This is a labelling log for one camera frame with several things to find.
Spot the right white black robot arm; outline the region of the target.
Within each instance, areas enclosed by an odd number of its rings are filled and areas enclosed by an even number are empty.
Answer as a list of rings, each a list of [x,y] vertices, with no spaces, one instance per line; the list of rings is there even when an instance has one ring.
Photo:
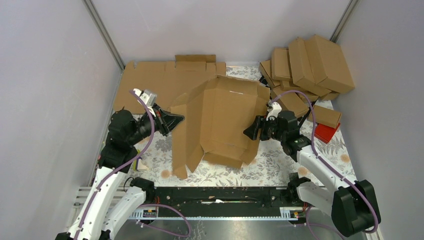
[[[324,158],[314,142],[301,134],[293,112],[283,110],[258,115],[243,133],[251,140],[280,142],[286,155],[324,184],[325,188],[320,188],[305,177],[291,182],[291,189],[286,193],[291,205],[312,204],[331,217],[344,237],[377,231],[381,215],[374,186],[368,180],[350,178]]]

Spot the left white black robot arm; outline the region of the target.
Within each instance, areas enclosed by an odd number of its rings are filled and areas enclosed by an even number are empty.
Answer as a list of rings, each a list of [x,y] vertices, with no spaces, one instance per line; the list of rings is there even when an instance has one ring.
[[[112,114],[105,146],[102,149],[93,185],[74,223],[57,240],[113,240],[130,215],[140,206],[155,200],[154,183],[136,177],[114,207],[110,207],[120,183],[132,163],[144,151],[136,144],[152,142],[155,132],[167,136],[185,117],[162,110],[157,104],[135,119],[121,109]]]

